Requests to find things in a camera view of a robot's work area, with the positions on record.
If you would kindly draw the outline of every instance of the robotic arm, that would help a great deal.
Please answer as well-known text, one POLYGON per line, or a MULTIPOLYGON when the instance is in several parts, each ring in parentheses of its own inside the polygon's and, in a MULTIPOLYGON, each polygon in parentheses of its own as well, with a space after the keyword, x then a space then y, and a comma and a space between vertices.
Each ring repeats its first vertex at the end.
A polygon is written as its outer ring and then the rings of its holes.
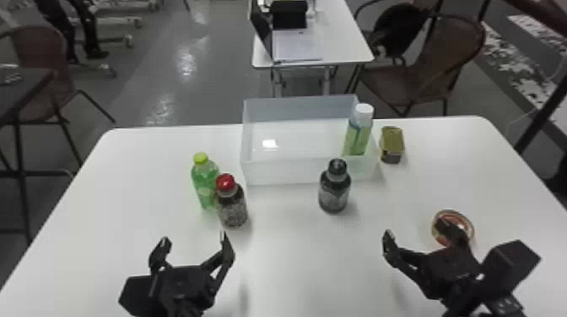
POLYGON ((164 237, 148 258, 149 276, 129 277, 118 302, 138 317, 200 317, 214 298, 235 261, 224 234, 222 250, 197 266, 173 267, 165 259, 171 241, 164 237), (212 274, 219 269, 216 277, 212 274))
POLYGON ((541 260, 520 240, 494 247, 482 263, 474 258, 464 231, 440 218, 435 228, 451 245, 430 254, 399 248, 393 233, 382 237, 384 258, 390 266, 418 284, 425 297, 440 300, 443 317, 469 316, 483 304, 485 317, 524 317, 512 295, 541 260))

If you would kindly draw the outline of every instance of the person's leg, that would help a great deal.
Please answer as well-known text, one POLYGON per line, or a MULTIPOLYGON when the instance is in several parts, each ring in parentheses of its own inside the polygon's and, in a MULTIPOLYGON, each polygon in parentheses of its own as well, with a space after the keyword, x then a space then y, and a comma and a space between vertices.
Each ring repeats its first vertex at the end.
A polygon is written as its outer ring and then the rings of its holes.
POLYGON ((75 55, 75 28, 69 22, 59 0, 35 0, 35 5, 43 18, 58 29, 67 40, 67 61, 78 63, 75 55))
POLYGON ((563 156, 554 177, 546 181, 546 185, 553 192, 567 194, 567 153, 563 156))
POLYGON ((77 11, 84 32, 84 52, 88 59, 102 59, 108 56, 107 51, 102 51, 99 46, 99 38, 96 33, 96 17, 89 11, 91 2, 88 0, 68 0, 77 11))

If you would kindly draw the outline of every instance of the lid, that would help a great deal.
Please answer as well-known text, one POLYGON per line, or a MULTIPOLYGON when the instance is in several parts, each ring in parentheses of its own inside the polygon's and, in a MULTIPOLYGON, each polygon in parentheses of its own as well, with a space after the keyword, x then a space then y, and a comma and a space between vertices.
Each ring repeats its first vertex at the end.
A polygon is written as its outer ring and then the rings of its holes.
POLYGON ((224 173, 217 177, 217 190, 219 191, 231 191, 235 185, 235 178, 230 174, 224 173))
POLYGON ((208 156, 205 152, 195 153, 195 155, 193 155, 193 162, 197 165, 203 165, 208 162, 208 156))
POLYGON ((332 175, 347 174, 347 162, 340 158, 334 158, 329 162, 327 171, 332 175))
POLYGON ((452 209, 444 209, 441 210, 440 212, 437 212, 437 214, 435 214, 435 217, 433 217, 433 223, 431 224, 431 233, 433 234, 435 240, 437 240, 437 242, 444 245, 445 247, 450 246, 451 242, 449 242, 449 240, 447 240, 445 235, 441 234, 435 228, 435 223, 439 218, 444 218, 445 220, 454 223, 460 230, 464 231, 467 234, 467 238, 469 241, 474 238, 473 223, 470 220, 468 220, 468 218, 465 215, 456 212, 452 209))
POLYGON ((372 125, 374 107, 368 104, 357 104, 353 109, 353 118, 362 126, 372 125))

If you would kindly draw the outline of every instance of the clear plastic container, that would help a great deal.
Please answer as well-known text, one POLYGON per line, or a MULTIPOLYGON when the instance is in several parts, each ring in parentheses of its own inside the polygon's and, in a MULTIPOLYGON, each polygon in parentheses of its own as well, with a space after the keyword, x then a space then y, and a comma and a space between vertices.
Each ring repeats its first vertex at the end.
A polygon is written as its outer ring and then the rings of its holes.
POLYGON ((370 138, 364 155, 342 156, 355 95, 248 99, 242 112, 240 164, 248 185, 318 183, 342 158, 353 180, 369 179, 380 158, 370 138))

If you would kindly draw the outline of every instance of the dark glass bottle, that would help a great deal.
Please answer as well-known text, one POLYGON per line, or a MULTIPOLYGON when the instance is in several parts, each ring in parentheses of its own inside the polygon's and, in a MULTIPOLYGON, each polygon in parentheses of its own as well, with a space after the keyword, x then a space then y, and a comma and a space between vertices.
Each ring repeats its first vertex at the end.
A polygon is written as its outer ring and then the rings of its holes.
POLYGON ((244 191, 230 174, 217 177, 217 203, 219 219, 225 227, 239 227, 248 219, 244 191))
POLYGON ((321 174, 319 206, 329 213, 341 212, 347 206, 350 182, 347 163, 340 158, 332 159, 321 174))

